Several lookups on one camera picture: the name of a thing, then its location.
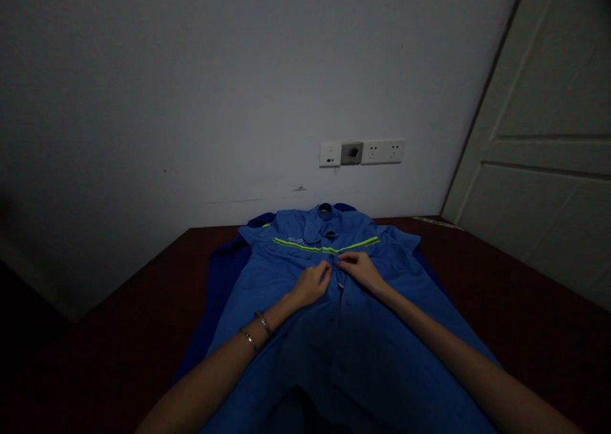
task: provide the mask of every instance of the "hand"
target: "hand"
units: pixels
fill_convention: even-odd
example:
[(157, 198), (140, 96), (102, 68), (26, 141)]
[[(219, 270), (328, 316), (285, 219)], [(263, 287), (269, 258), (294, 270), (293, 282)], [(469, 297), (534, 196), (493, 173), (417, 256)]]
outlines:
[(305, 269), (289, 294), (296, 310), (315, 303), (327, 291), (330, 283), (331, 265), (327, 261)]
[(372, 293), (379, 293), (388, 287), (367, 253), (348, 252), (340, 254), (339, 258), (341, 260), (337, 262), (337, 266)]

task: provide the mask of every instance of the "blue work uniform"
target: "blue work uniform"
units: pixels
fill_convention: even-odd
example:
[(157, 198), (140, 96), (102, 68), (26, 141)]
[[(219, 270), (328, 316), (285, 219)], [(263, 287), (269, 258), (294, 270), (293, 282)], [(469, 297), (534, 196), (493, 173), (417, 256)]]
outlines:
[[(419, 237), (328, 204), (280, 211), (269, 226), (239, 231), (252, 255), (208, 354), (290, 292), (305, 268), (365, 251), (394, 289), (495, 360), (414, 259)], [(329, 426), (351, 432), (496, 432), (420, 339), (337, 268), (325, 295), (278, 329), (203, 432), (301, 432), (296, 388)]]

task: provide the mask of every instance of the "door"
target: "door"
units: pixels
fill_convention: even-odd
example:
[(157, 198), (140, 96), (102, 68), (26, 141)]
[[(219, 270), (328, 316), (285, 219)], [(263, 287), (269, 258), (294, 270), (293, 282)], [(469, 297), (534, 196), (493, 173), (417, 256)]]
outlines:
[(610, 135), (610, 0), (520, 0), (442, 215), (611, 310)]

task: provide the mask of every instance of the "forearm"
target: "forearm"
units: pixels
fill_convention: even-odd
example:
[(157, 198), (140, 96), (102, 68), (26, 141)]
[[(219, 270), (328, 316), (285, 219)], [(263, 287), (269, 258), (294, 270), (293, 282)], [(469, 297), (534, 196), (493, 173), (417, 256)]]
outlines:
[(505, 433), (580, 430), (534, 392), (386, 285), (373, 294), (437, 355)]
[[(272, 332), (297, 309), (290, 297), (284, 296), (265, 312)], [(246, 329), (261, 349), (268, 340), (262, 322), (256, 318)], [(197, 433), (233, 390), (254, 357), (253, 346), (242, 331), (237, 332), (174, 385), (157, 402), (136, 433)]]

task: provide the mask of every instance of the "wrist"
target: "wrist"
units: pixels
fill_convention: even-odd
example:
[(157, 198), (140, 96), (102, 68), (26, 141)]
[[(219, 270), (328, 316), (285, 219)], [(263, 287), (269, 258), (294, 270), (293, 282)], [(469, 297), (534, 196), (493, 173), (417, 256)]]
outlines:
[(394, 289), (385, 280), (381, 279), (371, 289), (372, 294), (376, 299), (383, 301), (392, 296)]
[(284, 294), (277, 304), (282, 310), (286, 311), (289, 316), (303, 308), (303, 305), (300, 304), (298, 298), (292, 292)]

